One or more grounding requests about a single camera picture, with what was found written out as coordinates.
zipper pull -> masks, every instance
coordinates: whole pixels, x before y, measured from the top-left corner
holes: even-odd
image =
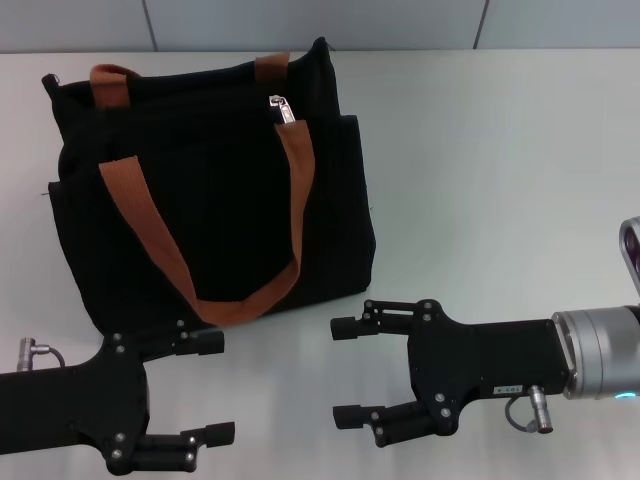
[[[270,95],[269,105],[280,108],[282,121],[284,123],[292,123],[296,121],[296,117],[293,116],[293,111],[291,110],[286,98],[281,97],[280,95]]]

white label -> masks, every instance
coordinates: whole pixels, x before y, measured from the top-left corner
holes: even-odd
[[[522,393],[522,385],[505,385],[493,389],[494,395],[508,395],[510,393]]]

brown handle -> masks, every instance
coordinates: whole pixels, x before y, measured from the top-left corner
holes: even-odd
[[[284,298],[300,275],[304,209],[313,183],[315,157],[304,120],[275,128],[289,161],[293,258],[271,281],[240,302],[197,298],[189,267],[153,203],[137,157],[100,164],[100,173],[116,207],[151,261],[205,322],[226,327],[253,320]]]
[[[287,79],[289,53],[277,53],[255,60],[256,82],[284,82]],[[118,65],[96,65],[89,74],[96,108],[128,107],[131,105],[127,77],[139,77],[136,72]]]

table surface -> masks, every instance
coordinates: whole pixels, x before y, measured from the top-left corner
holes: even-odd
[[[251,53],[0,56],[0,370],[18,339],[89,359],[93,327],[60,249],[46,191],[62,141],[40,84],[96,63],[143,75],[235,65]],[[378,449],[339,431],[334,405],[414,399],[405,339],[333,342],[329,320],[366,298],[439,300],[454,319],[549,318],[638,301],[618,228],[640,214],[640,51],[332,55],[340,105],[360,121],[378,240],[368,292],[226,331],[226,352],[148,363],[149,433],[236,422],[201,449],[202,479],[637,479],[640,403],[549,400],[555,431],[511,428],[504,400],[469,405],[452,437]],[[38,367],[55,359],[38,357]],[[47,395],[41,392],[42,407]],[[528,421],[527,401],[514,415]],[[131,478],[183,479],[183,473]],[[93,448],[0,457],[0,478],[111,478]]]

wall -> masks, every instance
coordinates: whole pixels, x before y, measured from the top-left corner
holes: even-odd
[[[2,0],[0,53],[640,47],[639,21],[637,0]]]

